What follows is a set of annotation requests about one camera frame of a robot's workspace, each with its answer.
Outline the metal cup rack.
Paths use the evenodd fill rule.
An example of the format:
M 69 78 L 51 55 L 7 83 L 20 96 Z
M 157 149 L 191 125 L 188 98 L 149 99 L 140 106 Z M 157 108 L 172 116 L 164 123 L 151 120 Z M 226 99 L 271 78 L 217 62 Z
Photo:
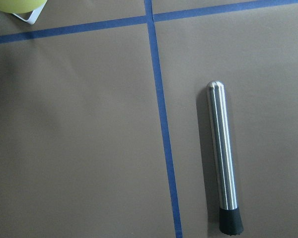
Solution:
M 45 4 L 47 3 L 47 1 L 45 1 L 43 4 L 41 4 L 38 8 L 34 9 L 31 12 L 27 12 L 27 13 L 13 13 L 12 15 L 14 15 L 15 17 L 17 17 L 18 19 L 33 25 L 38 17 L 40 16 Z

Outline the yellow-green cup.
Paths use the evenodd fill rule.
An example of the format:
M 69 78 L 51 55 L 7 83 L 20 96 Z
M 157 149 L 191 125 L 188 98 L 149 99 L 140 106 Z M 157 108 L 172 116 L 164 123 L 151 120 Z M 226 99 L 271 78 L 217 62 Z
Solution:
M 27 13 L 31 12 L 46 0 L 0 0 L 0 11 L 5 13 Z

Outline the steel muddler black tip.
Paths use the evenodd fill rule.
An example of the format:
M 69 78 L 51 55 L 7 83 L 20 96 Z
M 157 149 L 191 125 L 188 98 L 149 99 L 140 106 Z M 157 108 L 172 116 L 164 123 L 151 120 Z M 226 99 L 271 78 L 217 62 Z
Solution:
M 224 84 L 211 81 L 207 85 L 209 115 L 218 182 L 219 229 L 228 236 L 243 232 L 236 195 Z

